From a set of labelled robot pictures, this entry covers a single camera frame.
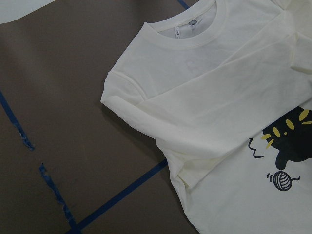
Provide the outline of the cream long-sleeve cat shirt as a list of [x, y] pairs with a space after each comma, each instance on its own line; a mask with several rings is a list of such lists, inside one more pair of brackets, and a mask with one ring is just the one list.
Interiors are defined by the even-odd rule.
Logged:
[[199, 233], [311, 233], [311, 1], [201, 0], [144, 23], [101, 102], [156, 141]]

